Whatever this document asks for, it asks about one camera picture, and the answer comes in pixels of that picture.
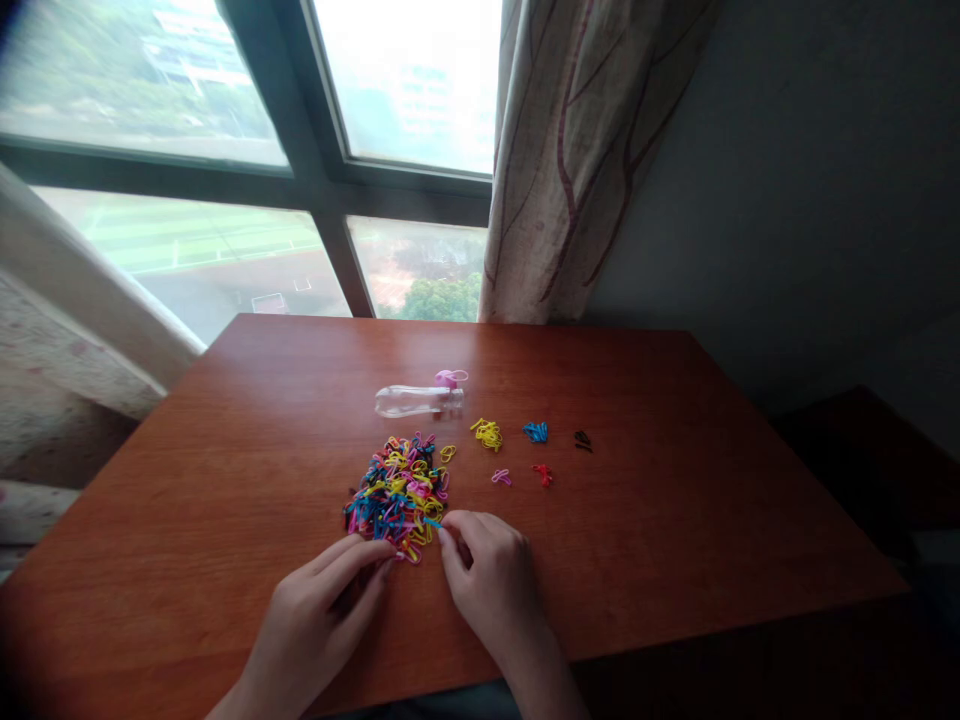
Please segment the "left hand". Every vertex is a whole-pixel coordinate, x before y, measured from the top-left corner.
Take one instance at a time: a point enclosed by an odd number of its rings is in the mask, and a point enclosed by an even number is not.
[[[348,535],[281,580],[240,680],[207,720],[297,720],[356,649],[396,552],[384,540]],[[369,577],[364,570],[378,562]]]

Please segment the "grey wall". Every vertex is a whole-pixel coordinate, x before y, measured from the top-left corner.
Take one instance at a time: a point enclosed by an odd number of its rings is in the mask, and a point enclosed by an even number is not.
[[[958,78],[960,3],[726,0],[585,322],[691,330],[767,409],[935,362],[895,347],[960,310]]]
[[[778,405],[802,407],[853,385],[871,388],[960,462],[960,312],[792,389]]]

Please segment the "window pane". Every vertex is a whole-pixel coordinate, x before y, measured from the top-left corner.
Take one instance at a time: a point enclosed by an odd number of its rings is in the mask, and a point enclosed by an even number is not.
[[[29,0],[0,65],[0,131],[287,165],[215,0]]]
[[[309,213],[33,189],[205,343],[240,312],[350,316]]]
[[[377,317],[475,322],[486,228],[347,217]]]
[[[314,0],[350,153],[493,172],[501,0]]]

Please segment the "window frame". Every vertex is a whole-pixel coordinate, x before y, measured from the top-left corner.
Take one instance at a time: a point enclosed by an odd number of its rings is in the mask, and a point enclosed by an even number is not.
[[[311,0],[217,0],[289,167],[0,133],[0,162],[34,185],[310,213],[354,317],[376,317],[348,215],[486,227],[492,179],[348,156]]]

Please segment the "green field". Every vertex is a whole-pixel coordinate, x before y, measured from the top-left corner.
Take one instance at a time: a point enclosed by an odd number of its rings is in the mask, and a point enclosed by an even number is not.
[[[322,249],[309,214],[97,193],[64,213],[131,274]]]

